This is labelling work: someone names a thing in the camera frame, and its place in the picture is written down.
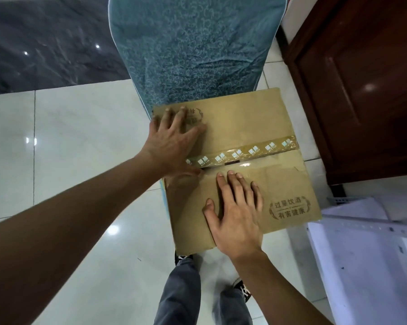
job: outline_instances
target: dark marble surface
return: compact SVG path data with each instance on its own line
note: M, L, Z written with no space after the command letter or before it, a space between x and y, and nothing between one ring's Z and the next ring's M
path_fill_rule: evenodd
M108 0L0 2L0 93L129 79Z

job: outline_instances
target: brown wooden door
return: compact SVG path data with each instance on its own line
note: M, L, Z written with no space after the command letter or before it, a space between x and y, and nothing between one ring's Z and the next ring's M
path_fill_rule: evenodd
M318 0L285 61L329 184L407 174L407 0Z

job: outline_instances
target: black sneaker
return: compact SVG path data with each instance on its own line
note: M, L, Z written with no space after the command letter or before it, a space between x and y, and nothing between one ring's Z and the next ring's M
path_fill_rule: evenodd
M175 266L178 264L178 262L180 262L182 259L186 259L186 258L190 258L191 260L193 260L193 255L177 255L176 251L175 251Z
M251 298L251 293L250 291L247 289L247 287L245 287L243 281L241 278L238 278L235 283L233 283L233 288L234 289L238 289L241 291L242 295L244 296L244 301L248 301Z

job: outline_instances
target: gray jeans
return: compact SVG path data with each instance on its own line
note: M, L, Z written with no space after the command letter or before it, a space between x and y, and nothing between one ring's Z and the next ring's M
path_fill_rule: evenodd
M195 325L200 309L200 275L193 260L181 260L164 286L154 325ZM224 290L214 306L216 325L252 325L238 289Z

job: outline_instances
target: packing tape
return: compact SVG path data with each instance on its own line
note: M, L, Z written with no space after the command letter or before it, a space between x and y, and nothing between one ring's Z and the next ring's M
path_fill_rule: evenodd
M187 159L187 163L199 168L206 168L208 166L224 165L229 162L244 161L250 158L282 153L292 149L298 149L297 139L295 136L287 136L252 145L240 146L218 153L190 157Z

